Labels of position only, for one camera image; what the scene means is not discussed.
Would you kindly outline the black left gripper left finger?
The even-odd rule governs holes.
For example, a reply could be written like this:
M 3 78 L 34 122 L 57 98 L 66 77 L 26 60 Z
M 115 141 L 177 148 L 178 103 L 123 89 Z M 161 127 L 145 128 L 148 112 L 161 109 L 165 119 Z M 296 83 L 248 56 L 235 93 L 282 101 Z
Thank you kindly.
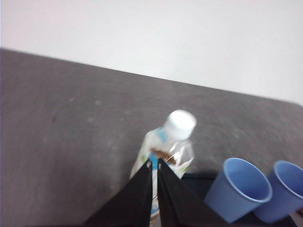
M 86 227 L 148 227 L 152 206 L 152 162 L 147 160 L 125 187 L 85 222 Z

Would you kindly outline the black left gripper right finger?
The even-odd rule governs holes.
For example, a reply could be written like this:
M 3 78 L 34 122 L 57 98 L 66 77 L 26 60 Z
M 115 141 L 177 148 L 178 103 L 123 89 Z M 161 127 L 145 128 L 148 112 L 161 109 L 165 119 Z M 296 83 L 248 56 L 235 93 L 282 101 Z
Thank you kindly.
M 226 227 L 225 222 L 193 193 L 163 159 L 157 176 L 160 221 L 163 227 Z

